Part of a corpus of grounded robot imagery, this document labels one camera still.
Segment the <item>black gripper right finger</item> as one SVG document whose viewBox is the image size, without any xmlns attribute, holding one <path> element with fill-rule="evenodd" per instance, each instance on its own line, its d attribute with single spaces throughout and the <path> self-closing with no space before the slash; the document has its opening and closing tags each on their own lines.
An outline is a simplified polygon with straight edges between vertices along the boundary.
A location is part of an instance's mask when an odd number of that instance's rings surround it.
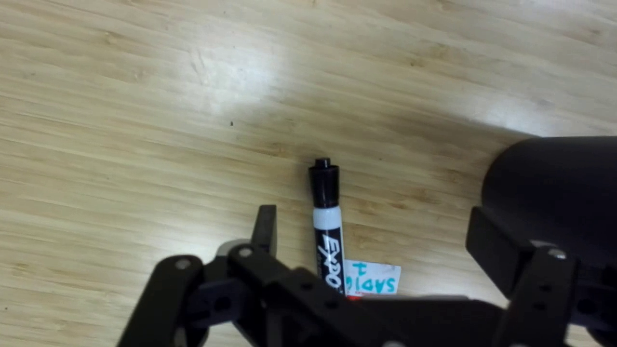
<svg viewBox="0 0 617 347">
<path fill-rule="evenodd" d="M 617 347 L 614 265 L 591 265 L 558 244 L 514 237 L 479 206 L 471 210 L 467 250 L 510 298 L 494 347 L 568 347 L 572 323 L 602 347 Z"/>
</svg>

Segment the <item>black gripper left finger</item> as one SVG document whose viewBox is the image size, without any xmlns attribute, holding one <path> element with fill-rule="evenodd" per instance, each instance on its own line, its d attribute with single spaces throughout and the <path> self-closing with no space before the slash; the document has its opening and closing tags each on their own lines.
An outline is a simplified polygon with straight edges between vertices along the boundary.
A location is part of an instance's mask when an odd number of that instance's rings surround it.
<svg viewBox="0 0 617 347">
<path fill-rule="evenodd" d="M 304 347 L 277 260 L 278 208 L 263 204 L 250 240 L 224 242 L 211 262 L 196 254 L 161 260 L 118 347 L 205 347 L 219 323 L 234 323 L 253 347 Z"/>
</svg>

